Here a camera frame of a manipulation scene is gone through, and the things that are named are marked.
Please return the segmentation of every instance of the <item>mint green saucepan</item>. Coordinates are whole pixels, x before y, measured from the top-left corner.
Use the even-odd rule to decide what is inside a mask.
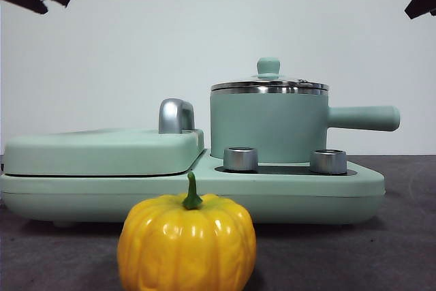
[[[261,58],[258,74],[220,83],[211,92],[211,155],[227,147],[258,150],[259,162],[309,162],[326,148],[327,129],[394,131],[400,114],[393,106],[328,106],[328,86],[279,75],[276,58]]]

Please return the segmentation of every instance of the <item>gray table surface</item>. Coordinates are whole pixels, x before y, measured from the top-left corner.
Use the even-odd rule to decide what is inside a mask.
[[[436,290],[436,156],[350,156],[386,177],[378,214],[362,224],[256,224],[245,290]],[[0,290],[121,291],[121,224],[58,229],[0,202]]]

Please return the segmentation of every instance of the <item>mint green toy stove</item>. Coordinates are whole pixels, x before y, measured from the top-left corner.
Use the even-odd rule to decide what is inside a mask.
[[[102,129],[15,138],[5,151],[2,198],[19,215],[68,226],[124,221],[141,200],[186,192],[189,170],[199,194],[232,198],[257,223],[354,224],[374,216],[384,197],[384,177],[351,162],[342,174],[316,173],[310,163],[228,170],[225,158],[204,149],[201,130],[180,132]]]
[[[378,172],[325,149],[330,127],[394,131],[395,107],[328,106],[328,86],[279,75],[275,58],[258,75],[211,92],[211,149],[194,126],[193,106],[166,99],[159,129],[24,136],[6,144],[2,198],[31,219],[68,226],[124,221],[133,205],[187,191],[229,197],[257,223],[354,224],[377,212]]]

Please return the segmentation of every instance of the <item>stainless steel rim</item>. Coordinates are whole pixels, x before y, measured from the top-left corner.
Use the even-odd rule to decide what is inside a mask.
[[[220,89],[240,89],[240,88],[303,88],[303,89],[320,89],[328,91],[328,85],[321,83],[307,82],[306,80],[298,81],[274,81],[274,80],[257,80],[257,81],[240,81],[240,82],[227,82],[219,83],[211,87],[211,91]]]
[[[302,87],[241,87],[212,90],[211,95],[228,95],[241,93],[298,93],[303,95],[328,95],[327,90]]]

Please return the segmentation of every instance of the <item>stove knob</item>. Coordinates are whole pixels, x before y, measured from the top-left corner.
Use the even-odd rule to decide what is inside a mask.
[[[315,150],[311,154],[312,172],[321,174],[345,174],[347,172],[347,153],[341,150]]]
[[[248,147],[230,147],[224,149],[224,169],[257,171],[258,151]]]

